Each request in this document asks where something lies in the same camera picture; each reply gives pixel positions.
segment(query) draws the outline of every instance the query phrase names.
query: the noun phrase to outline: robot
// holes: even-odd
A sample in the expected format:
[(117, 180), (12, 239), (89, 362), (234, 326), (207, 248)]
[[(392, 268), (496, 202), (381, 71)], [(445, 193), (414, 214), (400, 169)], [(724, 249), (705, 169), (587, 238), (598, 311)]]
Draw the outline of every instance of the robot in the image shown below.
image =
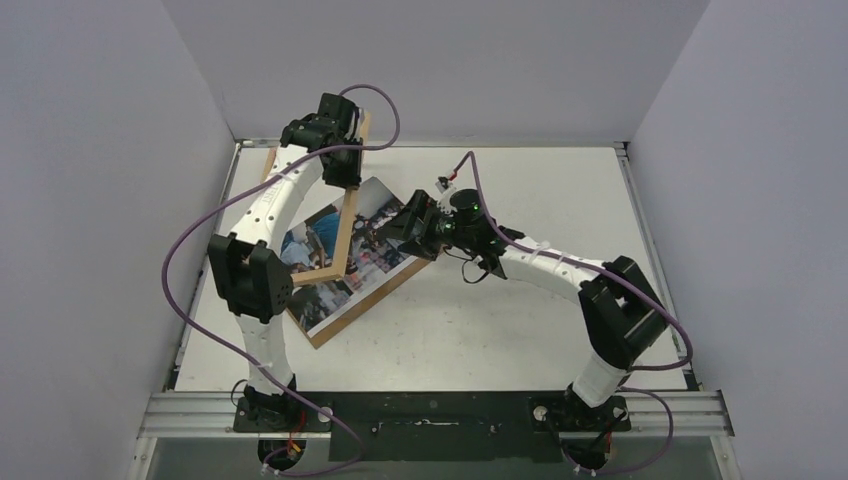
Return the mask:
[[(352, 101), (325, 93), (316, 113), (292, 121), (283, 130), (281, 147), (310, 153), (332, 146), (361, 146), (364, 118), (364, 110)], [(610, 262), (575, 257), (497, 225), (486, 214), (477, 189), (457, 191), (453, 186), (460, 166), (438, 178), (440, 199), (416, 190), (380, 235), (403, 242), (402, 252), (431, 261), (447, 249), (459, 249), (484, 275), (528, 282), (580, 305), (594, 350), (591, 358), (561, 392), (557, 409), (540, 414), (537, 408), (528, 414), (552, 432), (589, 431), (601, 438), (612, 430), (628, 429), (626, 402), (615, 393), (634, 362), (668, 327), (666, 318), (644, 300), (648, 297), (660, 305), (641, 269), (624, 256)], [(287, 167), (283, 161), (275, 162), (270, 175), (282, 174), (282, 178), (257, 196), (229, 235), (214, 235), (207, 250), (218, 295), (240, 326), (246, 351), (259, 363), (250, 366), (240, 414), (269, 431), (283, 432), (302, 418), (303, 406), (267, 375), (270, 372), (279, 383), (297, 391), (279, 318), (293, 291), (292, 277), (270, 246), (280, 243), (316, 182), (344, 189), (359, 186), (362, 151), (340, 147), (320, 155), (320, 162)], [(643, 295), (624, 288), (616, 277)], [(297, 456), (269, 459), (267, 454), (275, 445), (268, 442), (261, 441), (259, 448), (265, 463), (285, 470), (297, 462)], [(596, 469), (606, 462), (599, 443), (574, 441), (562, 447), (579, 465)]]

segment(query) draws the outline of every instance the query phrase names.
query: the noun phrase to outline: white table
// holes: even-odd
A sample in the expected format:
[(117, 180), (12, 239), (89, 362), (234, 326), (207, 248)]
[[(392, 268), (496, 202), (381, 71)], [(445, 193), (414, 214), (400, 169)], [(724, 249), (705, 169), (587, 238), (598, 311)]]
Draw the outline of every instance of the white table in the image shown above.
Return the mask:
[[(365, 154), (363, 178), (377, 176), (403, 201), (413, 190), (437, 193), (435, 180), (467, 149), (401, 147)], [(499, 223), (552, 248), (580, 256), (636, 260), (655, 285), (648, 256), (612, 148), (478, 148), (483, 192)], [(268, 150), (241, 153), (232, 181), (237, 194), (260, 181)], [(460, 188), (473, 186), (470, 167)], [(316, 184), (294, 222), (338, 198)], [(225, 212), (229, 232), (247, 201)], [(466, 285), (461, 262), (440, 258), (354, 321), (320, 349), (284, 316), (288, 358), (304, 391), (451, 391), (564, 389), (590, 352), (578, 306), (528, 284), (491, 277)], [(476, 274), (473, 266), (470, 275)], [(195, 302), (197, 320), (243, 346), (232, 315), (205, 269)], [(666, 331), (642, 357), (677, 360)], [(176, 390), (229, 391), (247, 363), (197, 332), (185, 345)], [(639, 372), (629, 386), (686, 388), (680, 370)]]

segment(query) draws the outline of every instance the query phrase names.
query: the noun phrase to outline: table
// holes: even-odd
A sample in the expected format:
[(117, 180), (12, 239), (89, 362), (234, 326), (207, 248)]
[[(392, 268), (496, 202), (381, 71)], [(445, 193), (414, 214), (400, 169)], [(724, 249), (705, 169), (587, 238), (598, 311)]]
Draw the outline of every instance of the table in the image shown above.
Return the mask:
[[(367, 152), (363, 178), (377, 176), (406, 201), (416, 188), (436, 195), (436, 177), (467, 149), (397, 147)], [(477, 148), (487, 203), (499, 223), (552, 248), (587, 258), (636, 260), (653, 285), (639, 225), (613, 148)], [(267, 148), (244, 148), (230, 193), (260, 181)], [(473, 186), (470, 167), (459, 188)], [(338, 198), (316, 184), (294, 223)], [(229, 232), (249, 205), (222, 216)], [(289, 362), (303, 391), (458, 391), (564, 389), (583, 368), (590, 345), (580, 308), (532, 285), (490, 277), (466, 285), (461, 261), (440, 258), (315, 350), (284, 317)], [(205, 327), (243, 346), (238, 326), (218, 298), (208, 265), (192, 312)], [(179, 359), (177, 391), (229, 391), (247, 363), (200, 334), (189, 333)], [(643, 355), (670, 363), (670, 331)], [(637, 372), (629, 386), (685, 389), (682, 372)]]

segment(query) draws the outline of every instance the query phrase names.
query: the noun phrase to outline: gray wall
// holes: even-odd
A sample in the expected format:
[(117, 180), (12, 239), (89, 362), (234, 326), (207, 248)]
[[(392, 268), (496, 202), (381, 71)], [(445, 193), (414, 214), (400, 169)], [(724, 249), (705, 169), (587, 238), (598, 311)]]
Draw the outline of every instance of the gray wall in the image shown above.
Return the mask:
[(707, 0), (164, 3), (236, 137), (279, 137), (321, 92), (371, 82), (402, 139), (539, 144), (631, 138)]
[(848, 476), (846, 25), (841, 0), (713, 0), (630, 150), (749, 480)]
[(232, 137), (158, 0), (3, 2), (0, 60), (0, 478), (123, 478)]

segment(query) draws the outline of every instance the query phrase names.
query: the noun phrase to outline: printed photo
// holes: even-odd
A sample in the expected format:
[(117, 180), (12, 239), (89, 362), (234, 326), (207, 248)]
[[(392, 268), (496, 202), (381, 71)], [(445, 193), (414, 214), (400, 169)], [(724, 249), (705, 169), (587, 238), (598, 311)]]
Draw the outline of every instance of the printed photo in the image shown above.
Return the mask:
[(309, 336), (332, 324), (413, 261), (397, 250), (400, 242), (377, 238), (377, 230), (400, 212), (403, 202), (374, 177), (359, 188), (349, 254), (335, 258), (342, 200), (340, 197), (292, 227), (280, 246), (280, 259), (292, 273), (345, 262), (341, 280), (306, 285), (292, 294), (289, 313)]

